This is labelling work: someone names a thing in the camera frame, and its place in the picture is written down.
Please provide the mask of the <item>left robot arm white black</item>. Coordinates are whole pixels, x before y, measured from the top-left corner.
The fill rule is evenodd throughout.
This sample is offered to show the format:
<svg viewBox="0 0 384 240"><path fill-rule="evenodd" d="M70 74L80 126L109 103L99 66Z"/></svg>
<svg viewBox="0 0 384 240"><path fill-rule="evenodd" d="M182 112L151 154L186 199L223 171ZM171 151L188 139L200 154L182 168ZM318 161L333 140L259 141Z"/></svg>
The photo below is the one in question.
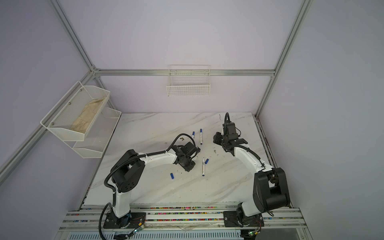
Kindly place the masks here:
<svg viewBox="0 0 384 240"><path fill-rule="evenodd" d="M196 165L193 158L200 151L201 149L192 142L147 154L128 150L111 168L111 173L104 181L105 186L113 191L114 215L120 219L130 213L131 191L138 185L145 169L174 164L190 172Z"/></svg>

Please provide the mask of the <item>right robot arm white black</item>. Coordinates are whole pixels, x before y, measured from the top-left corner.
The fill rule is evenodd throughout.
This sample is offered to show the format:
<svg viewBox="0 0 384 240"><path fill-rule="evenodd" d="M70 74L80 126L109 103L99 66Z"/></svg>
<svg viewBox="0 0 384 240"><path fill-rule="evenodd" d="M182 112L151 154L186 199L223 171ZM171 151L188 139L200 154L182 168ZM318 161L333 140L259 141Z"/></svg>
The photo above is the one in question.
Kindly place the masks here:
<svg viewBox="0 0 384 240"><path fill-rule="evenodd" d="M254 175L252 197L237 207L237 221L240 226L249 225L252 218L278 208L287 207L291 203L286 173L282 168L275 168L261 159L248 147L248 142L240 138L235 123L225 120L223 131L217 132L214 144L222 146L245 165Z"/></svg>

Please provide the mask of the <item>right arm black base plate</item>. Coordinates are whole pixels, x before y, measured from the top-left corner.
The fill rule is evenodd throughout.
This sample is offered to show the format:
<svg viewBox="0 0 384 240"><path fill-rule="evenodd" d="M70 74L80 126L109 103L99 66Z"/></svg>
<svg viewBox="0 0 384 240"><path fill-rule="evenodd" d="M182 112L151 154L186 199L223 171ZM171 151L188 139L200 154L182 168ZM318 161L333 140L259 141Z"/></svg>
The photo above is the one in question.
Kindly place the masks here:
<svg viewBox="0 0 384 240"><path fill-rule="evenodd" d="M263 227L264 220L261 214L253 215L250 217L237 211L224 211L224 225L225 227Z"/></svg>

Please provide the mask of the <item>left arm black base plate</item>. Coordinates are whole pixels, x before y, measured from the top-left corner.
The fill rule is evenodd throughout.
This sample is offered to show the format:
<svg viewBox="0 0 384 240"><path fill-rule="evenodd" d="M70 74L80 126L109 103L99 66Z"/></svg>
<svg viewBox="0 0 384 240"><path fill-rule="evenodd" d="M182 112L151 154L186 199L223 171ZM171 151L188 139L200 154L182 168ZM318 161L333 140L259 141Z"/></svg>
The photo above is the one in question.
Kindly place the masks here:
<svg viewBox="0 0 384 240"><path fill-rule="evenodd" d="M128 213L118 218L114 212L108 212L103 224L104 229L136 229L143 225L146 220L146 213Z"/></svg>

